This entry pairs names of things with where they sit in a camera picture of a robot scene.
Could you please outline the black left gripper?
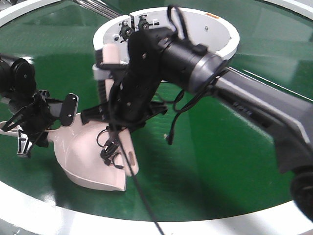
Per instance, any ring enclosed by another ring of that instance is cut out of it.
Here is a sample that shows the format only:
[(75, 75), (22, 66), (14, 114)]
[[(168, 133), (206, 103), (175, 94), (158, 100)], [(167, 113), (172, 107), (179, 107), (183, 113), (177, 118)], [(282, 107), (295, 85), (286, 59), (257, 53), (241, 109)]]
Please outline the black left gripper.
[(71, 126), (76, 117), (79, 97), (73, 93), (64, 101), (45, 97), (40, 91), (26, 96), (17, 92), (3, 92), (2, 99), (8, 102), (12, 117), (1, 128), (8, 132), (18, 128), (18, 151), (21, 158), (31, 158), (32, 144), (48, 147), (47, 132), (59, 118), (64, 127)]

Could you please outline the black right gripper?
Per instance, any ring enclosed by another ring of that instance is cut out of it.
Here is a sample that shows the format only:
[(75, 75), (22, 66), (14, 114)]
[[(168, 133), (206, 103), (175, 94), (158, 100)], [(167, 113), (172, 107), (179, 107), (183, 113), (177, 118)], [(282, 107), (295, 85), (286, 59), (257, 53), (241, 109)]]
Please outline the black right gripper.
[(128, 64), (93, 64), (95, 81), (109, 79), (112, 71), (119, 71), (119, 88), (113, 92), (111, 111), (106, 100), (83, 110), (82, 123), (102, 121), (110, 124), (113, 119), (120, 127), (136, 130), (143, 127), (146, 120), (166, 113), (167, 107), (152, 98), (162, 80), (159, 68), (165, 38), (170, 37), (171, 30), (166, 27), (134, 32), (128, 40)]

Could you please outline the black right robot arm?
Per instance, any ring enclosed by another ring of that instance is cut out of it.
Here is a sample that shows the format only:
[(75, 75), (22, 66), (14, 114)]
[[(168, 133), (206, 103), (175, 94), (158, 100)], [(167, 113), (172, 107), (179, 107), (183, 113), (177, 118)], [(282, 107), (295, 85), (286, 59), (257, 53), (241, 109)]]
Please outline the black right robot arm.
[(167, 111), (166, 101), (153, 101), (162, 80), (193, 95), (176, 114), (205, 96), (213, 96), (274, 139), (278, 169), (295, 174), (291, 196), (303, 214), (313, 217), (313, 105), (227, 67), (227, 61), (193, 44), (187, 31), (179, 38), (167, 27), (140, 30), (128, 39), (127, 65), (99, 61), (113, 76), (108, 98), (84, 110), (81, 120), (107, 122), (136, 130)]

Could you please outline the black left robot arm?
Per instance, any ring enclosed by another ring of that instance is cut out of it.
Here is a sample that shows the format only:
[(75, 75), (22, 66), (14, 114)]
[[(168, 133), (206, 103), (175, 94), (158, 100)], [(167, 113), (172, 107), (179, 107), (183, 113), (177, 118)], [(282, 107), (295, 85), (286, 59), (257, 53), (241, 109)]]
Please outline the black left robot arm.
[(78, 96), (69, 93), (65, 99), (50, 97), (47, 90), (37, 89), (34, 66), (24, 58), (1, 54), (0, 100), (7, 104), (12, 117), (0, 124), (2, 134), (17, 136), (17, 155), (31, 157), (37, 145), (48, 147), (48, 130), (56, 120), (64, 127), (74, 122)]

